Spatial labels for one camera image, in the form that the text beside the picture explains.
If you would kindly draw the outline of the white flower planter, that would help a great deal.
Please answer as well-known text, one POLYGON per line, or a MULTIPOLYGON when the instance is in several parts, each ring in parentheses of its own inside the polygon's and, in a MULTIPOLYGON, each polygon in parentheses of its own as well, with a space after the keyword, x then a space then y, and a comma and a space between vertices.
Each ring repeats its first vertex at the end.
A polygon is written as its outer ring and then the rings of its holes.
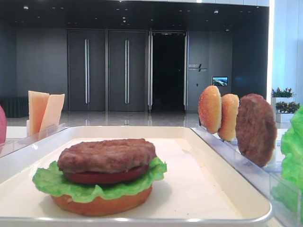
POLYGON ((294 93, 291 88, 280 89, 279 87, 271 92, 271 105, 276 107, 276 103, 294 101, 294 93))
POLYGON ((296 102, 278 102, 276 103, 276 121, 279 123, 289 123, 294 113, 300 108, 296 102))

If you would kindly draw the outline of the red tomato slice in holder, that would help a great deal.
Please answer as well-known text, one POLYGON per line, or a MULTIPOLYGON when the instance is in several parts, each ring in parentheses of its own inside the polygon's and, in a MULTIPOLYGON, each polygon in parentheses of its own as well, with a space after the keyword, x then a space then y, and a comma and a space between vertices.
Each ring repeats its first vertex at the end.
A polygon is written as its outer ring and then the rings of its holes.
POLYGON ((7 119, 4 110, 0 106, 0 144, 6 141, 7 119))

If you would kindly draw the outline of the cheese slice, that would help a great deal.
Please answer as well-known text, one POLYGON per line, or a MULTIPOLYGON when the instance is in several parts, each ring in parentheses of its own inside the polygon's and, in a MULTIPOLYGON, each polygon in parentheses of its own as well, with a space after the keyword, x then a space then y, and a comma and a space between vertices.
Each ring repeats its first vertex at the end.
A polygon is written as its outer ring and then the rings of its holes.
POLYGON ((65 94, 50 95, 42 119, 40 131, 45 131, 51 126, 59 125, 61 112, 64 104, 64 97, 65 94))
POLYGON ((49 96, 49 93, 28 91, 30 136, 40 132, 49 96))

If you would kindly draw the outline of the red tomato slice on burger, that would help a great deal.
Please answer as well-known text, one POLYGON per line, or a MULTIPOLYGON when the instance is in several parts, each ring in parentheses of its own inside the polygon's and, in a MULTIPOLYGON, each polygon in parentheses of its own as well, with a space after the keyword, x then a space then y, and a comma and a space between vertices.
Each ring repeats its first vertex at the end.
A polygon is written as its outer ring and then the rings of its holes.
POLYGON ((64 172, 64 177, 74 183, 82 184, 112 184, 134 180, 149 169, 149 165, 138 166, 130 169, 128 172, 120 173, 99 173, 99 172, 82 172, 82 173, 66 173, 64 172))

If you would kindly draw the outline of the bun standing upright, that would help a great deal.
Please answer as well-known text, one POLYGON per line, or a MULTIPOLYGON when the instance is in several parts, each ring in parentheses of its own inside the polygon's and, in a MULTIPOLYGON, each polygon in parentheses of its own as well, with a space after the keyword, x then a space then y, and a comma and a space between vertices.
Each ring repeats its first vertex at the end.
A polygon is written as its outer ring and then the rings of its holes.
POLYGON ((239 98, 234 94, 226 94, 222 97, 222 120, 218 130, 221 139, 231 141, 236 137, 236 118, 239 108, 239 98))
POLYGON ((198 115, 201 125, 211 134, 218 132, 222 119, 222 100, 217 86, 208 86, 198 102, 198 115))

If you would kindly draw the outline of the white flower planter lower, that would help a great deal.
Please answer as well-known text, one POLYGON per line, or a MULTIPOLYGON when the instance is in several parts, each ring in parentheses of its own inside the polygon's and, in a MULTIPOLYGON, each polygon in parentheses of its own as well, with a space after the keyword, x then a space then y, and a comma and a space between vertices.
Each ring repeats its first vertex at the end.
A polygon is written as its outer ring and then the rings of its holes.
POLYGON ((296 102, 278 102, 276 103, 276 121, 279 123, 289 123, 294 113, 300 108, 296 102))

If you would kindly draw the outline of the brown meat patty standing upright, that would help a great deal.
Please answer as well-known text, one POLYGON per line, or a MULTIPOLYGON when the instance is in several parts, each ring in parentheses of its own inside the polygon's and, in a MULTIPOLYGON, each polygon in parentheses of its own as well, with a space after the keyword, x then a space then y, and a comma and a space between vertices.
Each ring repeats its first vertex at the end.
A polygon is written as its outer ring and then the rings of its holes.
POLYGON ((272 158, 276 137, 277 127, 271 105, 261 95, 243 96, 236 118, 240 153, 259 167, 264 167, 272 158))

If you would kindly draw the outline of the green lettuce leaf on burger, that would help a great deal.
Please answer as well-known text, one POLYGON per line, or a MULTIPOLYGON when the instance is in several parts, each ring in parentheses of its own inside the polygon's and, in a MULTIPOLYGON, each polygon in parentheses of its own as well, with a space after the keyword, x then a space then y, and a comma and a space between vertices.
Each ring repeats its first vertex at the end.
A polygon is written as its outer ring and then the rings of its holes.
POLYGON ((38 168, 32 181, 41 192, 55 197, 68 195, 75 202, 89 203, 97 197, 112 200, 124 195, 136 195, 148 189, 154 181, 162 180, 166 171, 167 164, 156 157, 150 162, 147 172, 135 180, 109 186, 79 184, 65 179, 57 162, 53 161, 47 169, 38 168))

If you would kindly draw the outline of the clear acrylic rack left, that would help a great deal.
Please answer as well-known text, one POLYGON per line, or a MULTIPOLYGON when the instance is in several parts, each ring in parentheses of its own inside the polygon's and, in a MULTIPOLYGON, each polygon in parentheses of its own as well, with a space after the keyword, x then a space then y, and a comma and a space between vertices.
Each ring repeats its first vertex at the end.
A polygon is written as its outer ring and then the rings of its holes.
POLYGON ((6 142, 0 145, 0 157, 4 157, 11 154, 21 148, 37 143, 38 141, 54 135, 66 128, 65 123, 59 124, 58 126, 51 126, 45 131, 39 132, 33 136, 28 136, 25 138, 12 138, 7 139, 6 142))

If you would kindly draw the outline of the wall display screen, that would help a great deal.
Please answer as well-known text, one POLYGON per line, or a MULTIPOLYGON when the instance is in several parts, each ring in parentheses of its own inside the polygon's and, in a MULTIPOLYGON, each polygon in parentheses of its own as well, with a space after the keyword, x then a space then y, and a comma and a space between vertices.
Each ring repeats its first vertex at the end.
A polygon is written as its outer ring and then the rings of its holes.
POLYGON ((213 86, 228 86, 228 77, 212 77, 213 86))

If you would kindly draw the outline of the clear acrylic rack right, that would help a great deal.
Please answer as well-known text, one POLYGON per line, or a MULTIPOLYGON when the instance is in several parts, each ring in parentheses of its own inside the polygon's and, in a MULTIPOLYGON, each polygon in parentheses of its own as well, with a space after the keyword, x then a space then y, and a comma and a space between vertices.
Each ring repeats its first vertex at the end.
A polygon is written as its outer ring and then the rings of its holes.
POLYGON ((223 142, 199 125, 192 130, 270 200, 274 217, 282 226, 303 225, 303 193, 281 177, 280 161, 260 168, 239 153, 236 141, 223 142))

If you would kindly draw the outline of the bottom bun half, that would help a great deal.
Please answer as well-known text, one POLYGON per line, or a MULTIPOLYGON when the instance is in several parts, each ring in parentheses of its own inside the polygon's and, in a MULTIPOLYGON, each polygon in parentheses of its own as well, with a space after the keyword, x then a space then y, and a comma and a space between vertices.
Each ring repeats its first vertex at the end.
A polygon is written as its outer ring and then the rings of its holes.
POLYGON ((59 196, 51 195, 61 209, 82 216, 99 217, 121 213, 136 208, 147 200, 150 186, 116 184, 110 187, 99 185, 72 185, 59 196))

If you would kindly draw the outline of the green lettuce leaf in holder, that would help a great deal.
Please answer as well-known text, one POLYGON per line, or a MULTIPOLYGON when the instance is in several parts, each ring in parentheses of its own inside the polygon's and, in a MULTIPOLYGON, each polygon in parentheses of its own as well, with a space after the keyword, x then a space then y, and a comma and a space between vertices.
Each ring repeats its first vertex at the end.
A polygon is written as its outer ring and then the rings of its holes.
MULTIPOLYGON (((299 109, 291 119, 292 126, 282 136, 281 152, 285 155, 282 161, 282 178, 303 189, 303 110, 299 109)), ((298 192, 290 190, 279 183, 272 189, 272 195, 292 212, 298 209, 298 192)))

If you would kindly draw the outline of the white flower planter upper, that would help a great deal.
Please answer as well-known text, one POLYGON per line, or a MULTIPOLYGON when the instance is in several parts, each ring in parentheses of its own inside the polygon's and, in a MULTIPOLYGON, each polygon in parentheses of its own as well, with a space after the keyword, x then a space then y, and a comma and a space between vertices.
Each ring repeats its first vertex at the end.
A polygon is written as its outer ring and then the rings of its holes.
POLYGON ((276 103, 294 101, 294 93, 291 88, 280 89, 279 87, 271 92, 271 105, 276 107, 276 103))

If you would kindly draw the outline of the clear acrylic rack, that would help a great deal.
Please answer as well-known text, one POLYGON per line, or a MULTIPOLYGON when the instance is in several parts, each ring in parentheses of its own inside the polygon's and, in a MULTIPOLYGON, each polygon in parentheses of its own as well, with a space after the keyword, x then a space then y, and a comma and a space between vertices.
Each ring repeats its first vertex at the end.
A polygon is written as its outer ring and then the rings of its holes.
POLYGON ((260 168, 239 153, 236 141, 223 142, 199 125, 192 130, 270 200, 274 217, 282 226, 303 225, 303 193, 281 177, 280 161, 260 168))
POLYGON ((45 131, 39 132, 33 136, 28 136, 25 138, 12 138, 7 139, 6 142, 0 145, 0 157, 4 157, 11 154, 21 148, 37 143, 38 141, 54 135, 66 128, 65 123, 59 124, 58 126, 51 126, 45 131))

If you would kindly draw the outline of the white rectangular tray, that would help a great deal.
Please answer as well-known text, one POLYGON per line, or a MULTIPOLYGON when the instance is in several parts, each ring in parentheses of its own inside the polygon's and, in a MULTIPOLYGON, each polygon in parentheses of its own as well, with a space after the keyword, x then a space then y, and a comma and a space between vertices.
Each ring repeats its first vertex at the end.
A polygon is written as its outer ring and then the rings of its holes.
POLYGON ((0 159, 3 227, 264 227, 272 205, 193 130, 185 127, 79 126, 62 130, 0 159), (88 218, 61 210, 32 177, 82 141, 145 138, 167 164, 141 206, 88 218))

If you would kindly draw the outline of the brown meat patty on burger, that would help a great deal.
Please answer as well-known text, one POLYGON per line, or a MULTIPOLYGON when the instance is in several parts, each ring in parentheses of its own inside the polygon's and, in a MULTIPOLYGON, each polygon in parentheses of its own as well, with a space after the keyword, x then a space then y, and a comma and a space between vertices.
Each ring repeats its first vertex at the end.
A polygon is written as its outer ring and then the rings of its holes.
POLYGON ((155 146, 145 139, 81 142, 59 156, 59 170, 66 173, 120 173, 149 164, 156 157, 155 146))

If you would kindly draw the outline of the top bun standing upright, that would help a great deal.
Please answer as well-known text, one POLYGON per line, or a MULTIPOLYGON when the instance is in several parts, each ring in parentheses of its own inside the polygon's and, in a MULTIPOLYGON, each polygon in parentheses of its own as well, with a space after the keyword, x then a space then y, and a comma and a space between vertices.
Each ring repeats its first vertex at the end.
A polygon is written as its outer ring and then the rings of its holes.
POLYGON ((198 102, 198 115, 201 125, 211 134, 218 132, 222 119, 222 100, 217 86, 208 86, 198 102))

